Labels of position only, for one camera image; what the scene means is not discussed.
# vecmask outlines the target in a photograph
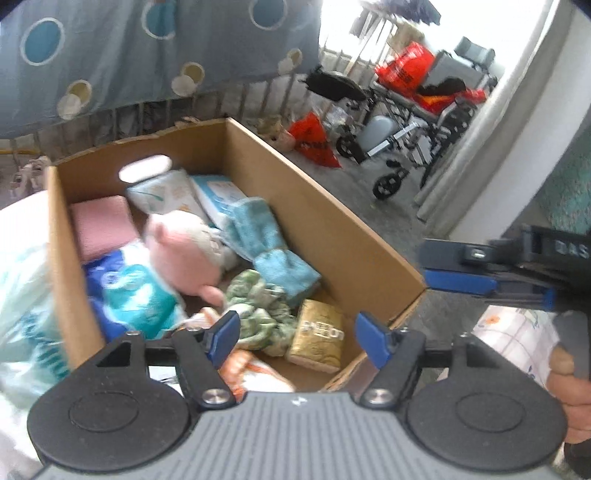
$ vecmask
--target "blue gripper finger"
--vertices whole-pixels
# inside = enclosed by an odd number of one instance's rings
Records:
[[[427,286],[432,290],[488,296],[498,288],[497,281],[486,275],[474,275],[445,270],[425,270]]]
[[[230,355],[240,338],[240,317],[233,310],[206,331],[204,346],[207,358],[218,369]]]
[[[392,331],[371,314],[361,312],[357,315],[355,337],[376,368],[384,367],[392,357]]]

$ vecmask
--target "wheelchair armrest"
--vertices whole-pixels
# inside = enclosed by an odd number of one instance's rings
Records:
[[[460,107],[460,103],[458,103],[458,100],[459,99],[456,99],[449,107],[447,107],[443,112],[441,112],[441,115],[439,115],[439,119],[437,120],[437,128],[441,128],[445,123],[445,120],[447,120],[447,117],[449,117]]]
[[[439,119],[437,120],[437,127],[441,128],[443,126],[443,124],[445,123],[445,121],[447,120],[447,118],[456,110],[458,110],[461,107],[468,107],[469,109],[475,109],[476,105],[471,102],[469,99],[464,98],[464,97],[458,97],[454,100],[454,102],[447,107],[443,112],[441,112],[441,115],[439,115]]]

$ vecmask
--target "teal wall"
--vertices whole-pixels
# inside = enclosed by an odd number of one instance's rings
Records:
[[[553,228],[580,234],[591,228],[591,127],[569,147],[538,202]]]

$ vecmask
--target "blue towel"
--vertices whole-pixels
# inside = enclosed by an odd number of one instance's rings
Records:
[[[230,207],[223,240],[251,261],[267,283],[283,287],[292,308],[318,286],[320,274],[287,249],[277,221],[262,198],[247,198]]]

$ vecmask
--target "open cardboard box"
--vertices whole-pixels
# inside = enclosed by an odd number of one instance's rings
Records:
[[[104,346],[86,297],[85,279],[70,224],[69,205],[124,195],[121,168],[155,154],[189,174],[225,174],[248,196],[270,205],[290,248],[322,275],[313,297],[346,315],[344,370],[330,375],[263,358],[300,391],[338,385],[359,363],[353,321],[361,311],[396,326],[425,289],[422,278],[375,232],[325,189],[256,136],[231,120],[214,120],[93,148],[70,157],[48,174],[50,261],[60,330],[71,367]],[[145,215],[132,208],[140,230]]]

